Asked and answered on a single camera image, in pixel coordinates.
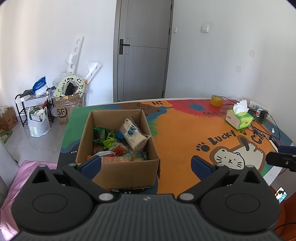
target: power strip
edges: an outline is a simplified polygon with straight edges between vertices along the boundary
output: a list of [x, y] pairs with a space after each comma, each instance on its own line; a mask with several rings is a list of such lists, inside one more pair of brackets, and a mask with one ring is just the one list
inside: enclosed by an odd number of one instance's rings
[[271, 111], [269, 109], [267, 109], [263, 105], [260, 105], [260, 104], [258, 104], [256, 102], [252, 101], [252, 100], [250, 101], [249, 107], [252, 108], [252, 109], [254, 109], [254, 110], [263, 109], [263, 110], [267, 111], [268, 114], [271, 114]]

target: smartphone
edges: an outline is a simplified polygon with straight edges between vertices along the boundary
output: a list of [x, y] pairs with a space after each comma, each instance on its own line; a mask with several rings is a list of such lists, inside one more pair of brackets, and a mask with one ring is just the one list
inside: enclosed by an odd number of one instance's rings
[[279, 201], [279, 203], [281, 203], [282, 200], [284, 200], [287, 196], [287, 193], [283, 187], [280, 187], [274, 195], [276, 196], [276, 199]]

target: colorful tabletop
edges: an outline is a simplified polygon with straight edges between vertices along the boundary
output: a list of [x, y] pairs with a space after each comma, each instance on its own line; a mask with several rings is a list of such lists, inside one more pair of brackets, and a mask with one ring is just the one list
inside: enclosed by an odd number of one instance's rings
[[[160, 159], [161, 176], [153, 188], [145, 193], [173, 193], [175, 196], [197, 184], [195, 165], [191, 157], [198, 155], [211, 164], [223, 163], [232, 169], [254, 165], [262, 176], [269, 177], [269, 184], [280, 169], [272, 172], [265, 156], [274, 151], [263, 135], [253, 131], [235, 130], [224, 118], [229, 106], [215, 107], [208, 99], [155, 100], [123, 102], [75, 108], [67, 125], [59, 156], [58, 168], [75, 162], [80, 139], [88, 114], [92, 110], [142, 109], [149, 123]], [[253, 122], [278, 135], [277, 128], [268, 120]], [[291, 145], [292, 140], [280, 130], [281, 142]]]

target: orange chair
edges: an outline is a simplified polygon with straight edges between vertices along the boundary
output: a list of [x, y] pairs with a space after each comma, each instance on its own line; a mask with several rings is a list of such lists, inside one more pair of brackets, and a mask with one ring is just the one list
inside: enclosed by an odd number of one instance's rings
[[[283, 200], [280, 206], [281, 214], [275, 225], [275, 228], [284, 223], [296, 222], [296, 193], [294, 193], [287, 200]], [[296, 224], [282, 226], [275, 232], [286, 241], [296, 240]]]

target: green tissue box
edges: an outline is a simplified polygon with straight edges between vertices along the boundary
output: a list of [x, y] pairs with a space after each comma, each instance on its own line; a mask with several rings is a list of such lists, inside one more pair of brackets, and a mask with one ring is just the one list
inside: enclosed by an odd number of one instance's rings
[[248, 112], [235, 114], [233, 109], [231, 109], [227, 110], [225, 121], [235, 129], [240, 130], [249, 127], [253, 121], [253, 117]]

